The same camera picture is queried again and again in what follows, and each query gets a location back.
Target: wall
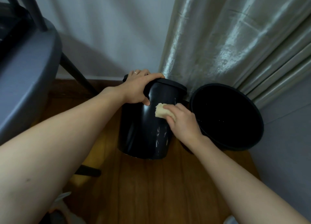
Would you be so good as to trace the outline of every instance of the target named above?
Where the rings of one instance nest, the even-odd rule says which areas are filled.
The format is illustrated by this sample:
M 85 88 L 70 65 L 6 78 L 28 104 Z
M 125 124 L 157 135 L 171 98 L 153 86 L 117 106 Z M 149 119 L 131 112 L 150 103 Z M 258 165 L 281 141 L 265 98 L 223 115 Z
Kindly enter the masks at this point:
M 157 72 L 174 0 L 37 0 L 64 53 L 89 79 Z M 70 78 L 62 68 L 57 77 Z
M 250 150 L 260 178 L 311 221 L 311 76 L 261 113 L 265 132 Z

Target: hand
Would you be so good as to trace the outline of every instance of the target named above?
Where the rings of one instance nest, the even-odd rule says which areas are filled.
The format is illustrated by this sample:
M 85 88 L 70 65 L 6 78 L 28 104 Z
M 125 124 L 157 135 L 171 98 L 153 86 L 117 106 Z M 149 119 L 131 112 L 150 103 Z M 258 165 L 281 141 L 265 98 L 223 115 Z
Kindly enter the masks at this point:
M 117 88 L 124 96 L 125 103 L 142 102 L 144 105 L 150 105 L 150 101 L 144 95 L 145 86 L 152 80 L 165 78 L 162 73 L 151 74 L 149 70 L 135 70 L 128 74 L 126 81 Z
M 170 116 L 167 116 L 166 120 L 174 135 L 187 147 L 191 147 L 194 142 L 203 138 L 194 113 L 180 103 L 176 105 L 165 105 L 163 108 L 168 109 L 175 115 L 175 122 Z

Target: chair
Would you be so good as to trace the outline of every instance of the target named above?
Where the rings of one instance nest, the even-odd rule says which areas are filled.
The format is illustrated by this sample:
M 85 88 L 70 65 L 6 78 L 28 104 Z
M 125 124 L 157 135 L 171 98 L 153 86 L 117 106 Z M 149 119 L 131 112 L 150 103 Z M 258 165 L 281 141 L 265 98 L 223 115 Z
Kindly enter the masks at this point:
M 17 0 L 0 6 L 0 34 L 7 24 L 20 22 L 0 38 L 0 145 L 28 129 L 46 102 L 59 65 L 93 95 L 98 91 L 62 52 L 53 24 L 42 17 L 35 0 Z M 100 176 L 99 169 L 82 165 L 79 175 Z

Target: black trash can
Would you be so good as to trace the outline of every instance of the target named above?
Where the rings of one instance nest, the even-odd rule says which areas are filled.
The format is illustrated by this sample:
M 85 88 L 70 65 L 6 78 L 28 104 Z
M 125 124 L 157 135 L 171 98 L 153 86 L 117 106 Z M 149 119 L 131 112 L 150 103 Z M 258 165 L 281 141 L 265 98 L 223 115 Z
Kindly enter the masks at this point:
M 118 148 L 125 154 L 142 159 L 162 159 L 166 156 L 172 131 L 165 119 L 155 117 L 158 103 L 181 103 L 187 88 L 175 81 L 156 79 L 146 85 L 144 94 L 150 105 L 124 104 Z
M 202 133 L 221 150 L 247 150 L 264 131 L 261 114 L 243 93 L 224 84 L 207 84 L 190 99 Z

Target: gray chair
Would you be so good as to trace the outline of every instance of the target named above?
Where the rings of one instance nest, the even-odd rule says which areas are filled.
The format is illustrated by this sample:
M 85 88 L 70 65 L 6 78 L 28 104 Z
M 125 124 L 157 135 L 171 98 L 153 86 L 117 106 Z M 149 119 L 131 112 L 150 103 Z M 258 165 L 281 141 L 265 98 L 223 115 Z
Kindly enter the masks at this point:
M 29 26 L 0 59 L 0 145 L 28 129 L 41 113 L 59 65 L 93 95 L 98 94 L 62 52 L 57 30 L 42 17 L 36 1 L 22 0 L 26 9 L 17 0 L 8 1 L 10 12 L 26 15 Z M 99 176 L 101 171 L 81 166 L 76 174 Z

